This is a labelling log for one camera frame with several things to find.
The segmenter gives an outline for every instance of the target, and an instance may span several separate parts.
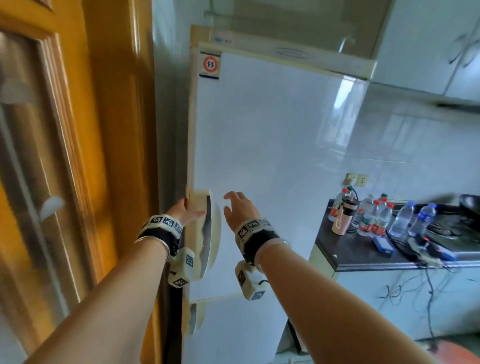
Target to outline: red circular sticker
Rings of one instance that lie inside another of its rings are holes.
[[[218,68],[218,63],[217,63],[216,59],[212,56],[205,57],[204,68],[205,68],[205,71],[207,71],[209,73],[215,72],[216,69]]]

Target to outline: bottle with blue cap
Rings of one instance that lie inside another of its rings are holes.
[[[437,211],[435,210],[436,207],[436,204],[428,204],[427,206],[421,208],[419,214],[417,215],[417,219],[412,224],[412,227],[408,232],[410,236],[423,234],[427,226],[433,222],[433,218],[437,214]]]
[[[388,231],[391,236],[400,238],[407,232],[408,224],[410,223],[410,221],[412,221],[413,218],[414,206],[414,201],[408,201],[407,204],[400,209],[395,218],[395,221],[393,222],[390,230]]]

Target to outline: electrical outlet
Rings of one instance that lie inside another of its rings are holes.
[[[345,176],[345,179],[343,180],[343,184],[346,186],[349,186],[349,185],[353,186],[357,182],[358,178],[359,178],[358,173],[347,173],[347,175]]]
[[[368,174],[360,174],[357,179],[357,183],[355,184],[355,187],[365,187],[368,181],[368,177]]]

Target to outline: right hand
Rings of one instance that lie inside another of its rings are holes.
[[[244,221],[251,218],[262,217],[260,212],[258,212],[257,207],[243,194],[243,192],[230,191],[225,194],[223,198],[232,202],[232,209],[225,206],[223,208],[223,213],[225,214],[225,219],[227,219],[228,226],[230,226],[233,232],[235,232]]]

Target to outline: right arm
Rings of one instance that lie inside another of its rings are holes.
[[[230,228],[260,218],[243,193],[225,195]],[[370,305],[315,270],[286,244],[259,258],[268,282],[316,363],[427,364],[434,359]]]

